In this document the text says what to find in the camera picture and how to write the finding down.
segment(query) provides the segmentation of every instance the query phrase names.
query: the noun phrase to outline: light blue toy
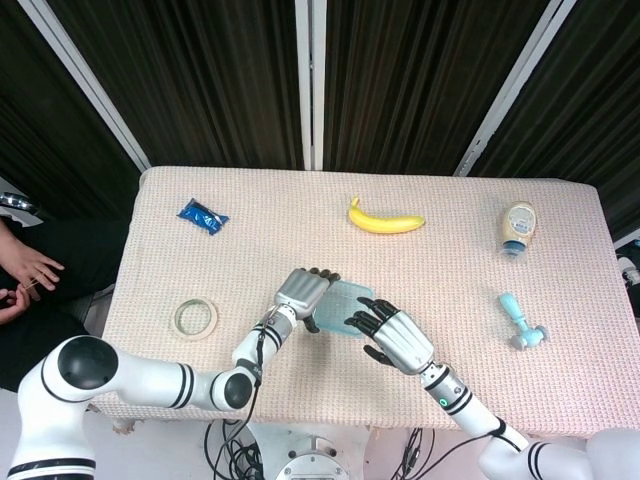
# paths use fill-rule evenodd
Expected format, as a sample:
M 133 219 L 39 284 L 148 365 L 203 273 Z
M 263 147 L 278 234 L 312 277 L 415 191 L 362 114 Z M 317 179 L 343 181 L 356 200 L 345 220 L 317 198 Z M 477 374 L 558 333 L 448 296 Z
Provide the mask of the light blue toy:
M 549 330 L 546 327 L 538 325 L 536 328 L 529 328 L 527 318 L 522 314 L 520 304 L 512 293 L 500 295 L 500 304 L 520 329 L 520 335 L 514 335 L 509 341 L 512 347 L 524 350 L 526 347 L 537 346 L 542 340 L 549 340 Z

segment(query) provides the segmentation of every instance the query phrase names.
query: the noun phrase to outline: clear plastic container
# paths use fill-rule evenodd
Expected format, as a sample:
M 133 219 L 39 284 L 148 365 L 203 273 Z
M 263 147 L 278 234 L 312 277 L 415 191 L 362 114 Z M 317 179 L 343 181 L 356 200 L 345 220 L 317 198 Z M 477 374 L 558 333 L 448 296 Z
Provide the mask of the clear plastic container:
M 342 280 L 334 283 L 313 313 L 318 328 L 342 335 L 362 337 L 360 330 L 344 324 L 344 321 L 353 317 L 358 310 L 369 312 L 366 306 L 358 302 L 358 297 L 375 298 L 373 290 L 369 287 Z

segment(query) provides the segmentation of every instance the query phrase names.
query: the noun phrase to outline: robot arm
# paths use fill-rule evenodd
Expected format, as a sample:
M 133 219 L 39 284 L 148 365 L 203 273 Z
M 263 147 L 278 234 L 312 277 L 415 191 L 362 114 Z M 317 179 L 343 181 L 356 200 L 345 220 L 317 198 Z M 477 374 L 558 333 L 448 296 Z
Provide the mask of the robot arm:
M 478 459 L 491 480 L 592 480 L 587 454 L 561 445 L 529 441 L 492 414 L 453 369 L 434 360 L 433 344 L 411 317 L 385 300 L 359 298 L 374 314 L 357 312 L 345 321 L 371 338 L 381 352 L 365 352 L 405 375 L 419 375 L 422 386 L 444 412 L 471 437 L 491 437 Z
M 115 391 L 126 403 L 165 408 L 195 405 L 205 410 L 243 408 L 262 370 L 340 277 L 328 270 L 294 270 L 275 295 L 274 306 L 232 355 L 235 367 L 199 373 L 191 366 L 129 355 L 104 340 L 66 340 L 36 365 L 18 390 L 22 432 L 9 470 L 10 480 L 90 480 L 95 457 L 82 430 L 82 417 L 96 395 Z

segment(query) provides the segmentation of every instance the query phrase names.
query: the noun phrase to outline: mayonnaise bottle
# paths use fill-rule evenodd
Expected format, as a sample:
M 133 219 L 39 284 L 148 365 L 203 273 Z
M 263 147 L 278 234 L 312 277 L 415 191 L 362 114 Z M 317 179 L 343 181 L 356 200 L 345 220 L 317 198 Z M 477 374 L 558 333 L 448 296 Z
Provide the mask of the mayonnaise bottle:
M 536 221 L 536 212 L 530 203 L 513 203 L 502 220 L 502 253 L 511 257 L 524 253 L 533 237 Z

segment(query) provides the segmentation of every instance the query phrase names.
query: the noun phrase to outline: person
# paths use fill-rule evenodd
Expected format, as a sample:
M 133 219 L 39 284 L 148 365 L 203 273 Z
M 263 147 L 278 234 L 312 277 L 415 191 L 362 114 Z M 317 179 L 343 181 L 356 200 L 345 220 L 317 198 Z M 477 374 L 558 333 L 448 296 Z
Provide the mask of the person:
M 60 342 L 88 334 L 59 305 L 116 281 L 127 233 L 124 221 L 0 217 L 0 388 L 17 391 Z

